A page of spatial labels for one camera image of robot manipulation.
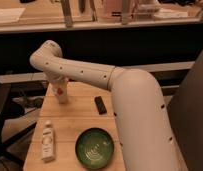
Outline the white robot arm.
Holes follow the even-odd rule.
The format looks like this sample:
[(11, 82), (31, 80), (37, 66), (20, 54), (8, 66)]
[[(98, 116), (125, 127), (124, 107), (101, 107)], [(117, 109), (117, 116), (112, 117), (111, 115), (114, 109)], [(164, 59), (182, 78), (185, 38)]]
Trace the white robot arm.
[(152, 74), (65, 59), (52, 40), (32, 53), (30, 64), (51, 80), (67, 77), (111, 93), (126, 171), (179, 171), (163, 93)]

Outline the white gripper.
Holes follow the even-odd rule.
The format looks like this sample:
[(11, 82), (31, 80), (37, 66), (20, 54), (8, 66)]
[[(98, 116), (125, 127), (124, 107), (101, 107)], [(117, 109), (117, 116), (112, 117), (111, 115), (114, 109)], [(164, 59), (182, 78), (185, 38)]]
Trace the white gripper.
[(52, 85), (53, 90), (57, 90), (59, 88), (66, 89), (68, 78), (62, 75), (57, 75), (53, 73), (47, 73), (46, 78), (49, 81), (49, 83)]

